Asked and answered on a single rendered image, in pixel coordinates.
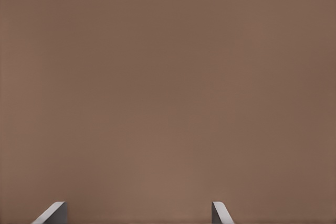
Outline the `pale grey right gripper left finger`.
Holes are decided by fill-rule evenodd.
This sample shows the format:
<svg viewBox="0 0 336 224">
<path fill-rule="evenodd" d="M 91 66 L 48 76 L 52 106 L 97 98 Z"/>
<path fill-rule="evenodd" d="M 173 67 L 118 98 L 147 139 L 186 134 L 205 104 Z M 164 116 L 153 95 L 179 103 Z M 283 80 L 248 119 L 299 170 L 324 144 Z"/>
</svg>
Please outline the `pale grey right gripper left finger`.
<svg viewBox="0 0 336 224">
<path fill-rule="evenodd" d="M 67 224 L 67 203 L 57 201 L 31 224 Z"/>
</svg>

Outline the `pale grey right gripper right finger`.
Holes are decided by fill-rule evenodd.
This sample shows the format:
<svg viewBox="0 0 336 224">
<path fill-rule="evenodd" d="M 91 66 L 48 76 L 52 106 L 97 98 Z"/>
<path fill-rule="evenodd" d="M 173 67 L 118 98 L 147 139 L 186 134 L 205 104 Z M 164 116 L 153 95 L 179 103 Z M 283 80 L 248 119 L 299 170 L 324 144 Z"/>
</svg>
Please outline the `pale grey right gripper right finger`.
<svg viewBox="0 0 336 224">
<path fill-rule="evenodd" d="M 225 204 L 221 201 L 212 202 L 212 224 L 234 224 Z"/>
</svg>

